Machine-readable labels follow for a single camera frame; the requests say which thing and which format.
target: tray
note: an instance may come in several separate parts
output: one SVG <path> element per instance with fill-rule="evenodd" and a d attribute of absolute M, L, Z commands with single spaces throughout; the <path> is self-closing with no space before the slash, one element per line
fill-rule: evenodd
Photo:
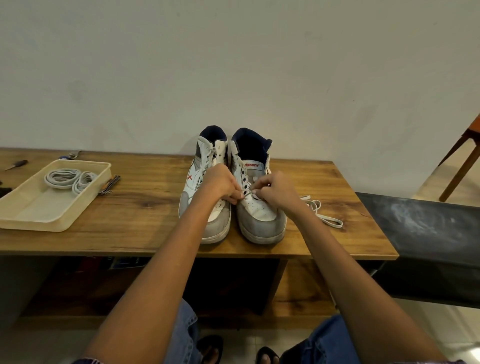
<path fill-rule="evenodd" d="M 44 177 L 52 170 L 72 168 L 97 174 L 80 194 L 47 186 Z M 68 229 L 112 178 L 111 164 L 58 159 L 0 198 L 0 228 L 37 231 Z"/>

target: person's right arm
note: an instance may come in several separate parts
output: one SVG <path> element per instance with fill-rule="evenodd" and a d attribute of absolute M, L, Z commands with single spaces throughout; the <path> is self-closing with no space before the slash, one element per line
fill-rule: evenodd
<path fill-rule="evenodd" d="M 363 270 L 298 197 L 282 172 L 265 175 L 254 193 L 285 211 L 299 228 L 336 300 L 362 363 L 446 361 L 432 339 Z"/>

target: high-top sneaker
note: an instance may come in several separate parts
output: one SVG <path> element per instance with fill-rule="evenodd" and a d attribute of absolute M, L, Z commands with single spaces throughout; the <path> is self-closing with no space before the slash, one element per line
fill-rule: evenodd
<path fill-rule="evenodd" d="M 218 126 L 207 126 L 200 133 L 195 158 L 188 171 L 187 181 L 181 194 L 179 217 L 185 212 L 195 191 L 202 184 L 206 170 L 218 163 L 228 163 L 227 144 L 227 136 Z M 219 200 L 208 218 L 202 244 L 217 243 L 224 239 L 230 229 L 230 218 L 230 203 Z"/>
<path fill-rule="evenodd" d="M 240 230 L 249 241 L 273 244 L 285 235 L 287 217 L 266 201 L 251 193 L 253 183 L 270 171 L 268 149 L 271 139 L 265 139 L 253 130 L 238 129 L 230 142 L 230 170 L 242 187 L 244 199 L 237 204 Z"/>

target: tile floor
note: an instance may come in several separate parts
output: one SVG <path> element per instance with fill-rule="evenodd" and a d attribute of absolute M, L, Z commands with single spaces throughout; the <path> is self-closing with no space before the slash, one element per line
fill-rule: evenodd
<path fill-rule="evenodd" d="M 463 145 L 438 167 L 414 198 L 437 201 L 458 168 L 473 149 Z M 460 183 L 449 203 L 480 206 L 480 161 Z M 399 305 L 438 343 L 451 360 L 480 363 L 480 310 L 396 300 Z M 0 364 L 69 364 L 80 355 L 94 330 L 10 329 L 0 336 Z M 303 340 L 309 330 L 204 330 L 222 335 L 225 341 L 222 364 L 253 363 L 256 351 L 267 345 L 282 353 Z"/>

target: black sandal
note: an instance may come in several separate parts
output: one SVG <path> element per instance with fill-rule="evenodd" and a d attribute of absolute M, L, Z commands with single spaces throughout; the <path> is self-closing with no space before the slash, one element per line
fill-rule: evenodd
<path fill-rule="evenodd" d="M 223 353 L 223 339 L 219 335 L 208 335 L 205 336 L 204 338 L 201 338 L 200 340 L 197 341 L 197 349 L 199 352 L 202 352 L 204 350 L 207 350 L 208 347 L 212 347 L 211 351 L 203 358 L 202 363 L 205 362 L 205 360 L 211 359 L 211 355 L 213 354 L 213 349 L 218 350 L 218 359 L 215 362 L 215 364 L 220 363 L 220 359 L 222 359 L 222 353 Z"/>
<path fill-rule="evenodd" d="M 280 359 L 280 357 L 275 353 L 275 351 L 270 349 L 268 346 L 264 346 L 258 351 L 257 357 L 255 359 L 255 364 L 260 364 L 260 361 L 262 360 L 262 356 L 264 354 L 266 354 L 270 358 L 270 364 L 273 364 L 273 359 L 275 357 Z"/>

